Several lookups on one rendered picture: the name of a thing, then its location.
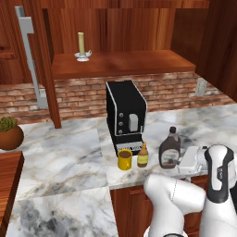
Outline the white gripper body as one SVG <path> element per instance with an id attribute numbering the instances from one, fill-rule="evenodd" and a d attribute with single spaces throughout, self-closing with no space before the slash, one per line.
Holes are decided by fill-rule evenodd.
<path id="1" fill-rule="evenodd" d="M 207 170 L 205 160 L 206 149 L 206 146 L 190 146 L 178 165 L 179 173 L 187 175 Z"/>

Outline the brown syrup bottle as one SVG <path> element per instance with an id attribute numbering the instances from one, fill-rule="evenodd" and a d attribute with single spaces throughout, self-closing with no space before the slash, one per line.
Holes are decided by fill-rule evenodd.
<path id="1" fill-rule="evenodd" d="M 175 127 L 169 128 L 167 139 L 159 146 L 158 159 L 162 168 L 174 168 L 181 155 L 181 138 Z"/>

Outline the small honey bottle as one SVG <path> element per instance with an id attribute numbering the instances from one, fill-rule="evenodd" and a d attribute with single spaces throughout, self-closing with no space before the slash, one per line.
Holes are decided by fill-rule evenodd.
<path id="1" fill-rule="evenodd" d="M 146 148 L 146 142 L 143 142 L 143 147 L 137 156 L 137 165 L 139 168 L 145 168 L 148 164 L 148 151 Z"/>

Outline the yellow mug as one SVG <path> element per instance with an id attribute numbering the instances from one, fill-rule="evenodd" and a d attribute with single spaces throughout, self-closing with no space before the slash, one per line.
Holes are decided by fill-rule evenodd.
<path id="1" fill-rule="evenodd" d="M 127 148 L 118 151 L 118 167 L 121 170 L 129 170 L 131 168 L 132 151 Z"/>

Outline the wooden base cabinet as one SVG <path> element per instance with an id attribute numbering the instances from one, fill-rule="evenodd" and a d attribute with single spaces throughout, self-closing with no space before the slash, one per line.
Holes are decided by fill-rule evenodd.
<path id="1" fill-rule="evenodd" d="M 206 190 L 207 175 L 191 178 L 191 182 Z M 153 205 L 143 190 L 143 185 L 110 191 L 117 222 L 118 237 L 143 237 L 151 223 Z M 201 212 L 184 217 L 184 231 L 188 237 L 199 236 Z"/>

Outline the wooden cabinet door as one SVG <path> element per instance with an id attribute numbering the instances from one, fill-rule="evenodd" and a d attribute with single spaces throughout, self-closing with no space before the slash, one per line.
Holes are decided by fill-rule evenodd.
<path id="1" fill-rule="evenodd" d="M 44 26 L 44 16 L 41 6 L 41 0 L 29 0 L 31 6 L 31 13 L 33 16 L 33 26 L 36 30 L 38 38 L 38 45 L 41 51 L 41 58 L 44 69 L 44 87 L 47 97 L 51 120 L 54 122 L 55 128 L 61 128 L 61 120 L 59 116 L 58 103 L 56 99 L 55 83 L 52 77 L 51 61 L 46 37 L 46 30 Z"/>
<path id="2" fill-rule="evenodd" d="M 237 102 L 237 0 L 177 0 L 171 50 Z"/>

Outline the black coffee machine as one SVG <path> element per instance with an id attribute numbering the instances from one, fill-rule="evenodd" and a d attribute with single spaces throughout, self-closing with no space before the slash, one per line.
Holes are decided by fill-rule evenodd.
<path id="1" fill-rule="evenodd" d="M 106 113 L 115 151 L 127 148 L 136 156 L 143 146 L 147 103 L 132 80 L 106 83 Z"/>

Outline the candle in white holder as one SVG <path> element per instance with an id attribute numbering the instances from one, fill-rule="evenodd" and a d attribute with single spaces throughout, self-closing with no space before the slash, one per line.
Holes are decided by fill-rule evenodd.
<path id="1" fill-rule="evenodd" d="M 79 52 L 75 53 L 74 56 L 77 58 L 79 62 L 86 62 L 89 60 L 89 57 L 92 55 L 92 51 L 89 50 L 88 52 L 85 51 L 85 44 L 84 44 L 84 33 L 78 33 L 79 39 Z"/>

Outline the green plant in brown pot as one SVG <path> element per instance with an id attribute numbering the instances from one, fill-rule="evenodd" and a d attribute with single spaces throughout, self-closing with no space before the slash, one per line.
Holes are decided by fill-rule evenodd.
<path id="1" fill-rule="evenodd" d="M 18 148 L 24 139 L 24 133 L 15 118 L 0 119 L 0 149 L 9 151 Z"/>

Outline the wooden side counter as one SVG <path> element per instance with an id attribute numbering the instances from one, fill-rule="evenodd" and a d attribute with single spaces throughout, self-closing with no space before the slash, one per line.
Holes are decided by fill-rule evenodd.
<path id="1" fill-rule="evenodd" d="M 23 164 L 21 151 L 0 154 L 0 237 L 6 236 Z"/>

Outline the white wall outlet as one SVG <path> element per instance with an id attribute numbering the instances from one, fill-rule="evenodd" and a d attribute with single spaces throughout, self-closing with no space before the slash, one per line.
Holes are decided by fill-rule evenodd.
<path id="1" fill-rule="evenodd" d="M 197 79 L 196 89 L 195 89 L 195 95 L 196 96 L 203 96 L 205 94 L 207 87 L 207 81 L 203 78 Z"/>

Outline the open wooden wall cabinet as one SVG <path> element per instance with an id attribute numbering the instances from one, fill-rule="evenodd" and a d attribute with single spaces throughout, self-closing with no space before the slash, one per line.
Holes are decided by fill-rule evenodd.
<path id="1" fill-rule="evenodd" d="M 177 0 L 41 0 L 53 78 L 185 72 L 195 64 L 171 50 Z M 79 52 L 84 33 L 86 62 Z"/>

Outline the closed wooden wall cabinet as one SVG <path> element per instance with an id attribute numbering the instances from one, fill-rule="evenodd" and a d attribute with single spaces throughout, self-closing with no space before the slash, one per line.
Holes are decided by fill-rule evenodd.
<path id="1" fill-rule="evenodd" d="M 32 82 L 15 6 L 21 0 L 0 0 L 0 84 Z"/>

